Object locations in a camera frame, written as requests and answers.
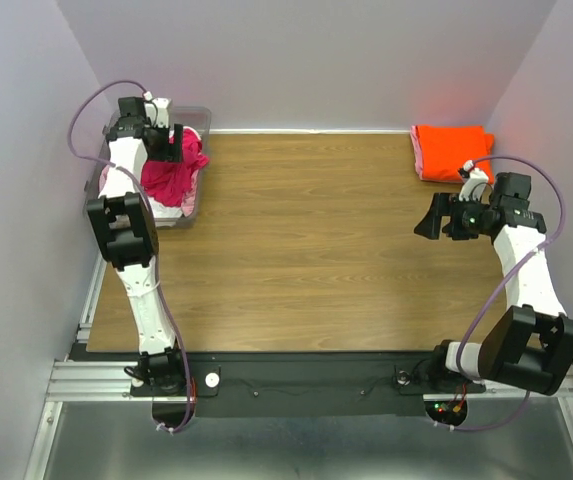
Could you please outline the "magenta t shirt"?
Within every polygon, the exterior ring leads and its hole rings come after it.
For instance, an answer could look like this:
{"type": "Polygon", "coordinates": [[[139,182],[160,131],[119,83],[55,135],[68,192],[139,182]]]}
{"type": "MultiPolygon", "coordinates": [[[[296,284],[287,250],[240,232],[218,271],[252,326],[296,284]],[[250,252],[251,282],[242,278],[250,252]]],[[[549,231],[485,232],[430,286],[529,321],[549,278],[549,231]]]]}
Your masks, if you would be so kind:
{"type": "Polygon", "coordinates": [[[183,161],[181,163],[147,161],[142,170],[141,184],[147,195],[169,207],[194,205],[197,175],[208,166],[210,158],[203,152],[198,132],[183,130],[183,161]]]}

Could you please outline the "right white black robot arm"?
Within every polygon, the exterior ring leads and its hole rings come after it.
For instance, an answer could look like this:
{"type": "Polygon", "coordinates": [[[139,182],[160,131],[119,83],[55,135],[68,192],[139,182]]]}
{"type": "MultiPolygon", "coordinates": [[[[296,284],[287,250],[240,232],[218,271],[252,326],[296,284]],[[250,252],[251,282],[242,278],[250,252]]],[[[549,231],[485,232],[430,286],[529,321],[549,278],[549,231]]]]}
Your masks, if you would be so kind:
{"type": "Polygon", "coordinates": [[[483,342],[445,340],[426,366],[429,384],[448,390],[462,376],[551,396],[573,364],[573,319],[559,301],[545,254],[551,243],[543,216],[530,208],[531,179],[479,168],[459,171],[459,193],[436,193],[415,234],[454,241],[487,236],[499,258],[506,311],[483,342]],[[486,185],[493,189],[482,198],[486,185]]]}

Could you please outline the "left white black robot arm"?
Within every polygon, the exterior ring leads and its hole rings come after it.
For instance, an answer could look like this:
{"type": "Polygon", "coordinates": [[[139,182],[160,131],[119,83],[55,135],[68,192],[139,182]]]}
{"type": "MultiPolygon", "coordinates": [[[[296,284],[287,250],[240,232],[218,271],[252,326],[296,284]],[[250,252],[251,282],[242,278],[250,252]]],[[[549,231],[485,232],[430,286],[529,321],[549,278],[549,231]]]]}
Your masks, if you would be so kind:
{"type": "Polygon", "coordinates": [[[171,124],[171,101],[149,92],[121,98],[118,107],[118,117],[105,134],[108,173],[86,211],[103,259],[122,282],[137,328],[139,359],[126,369],[127,375],[154,391],[178,394],[188,384],[189,371],[161,293],[159,241],[141,177],[150,159],[182,159],[181,145],[171,139],[182,127],[171,124]]]}

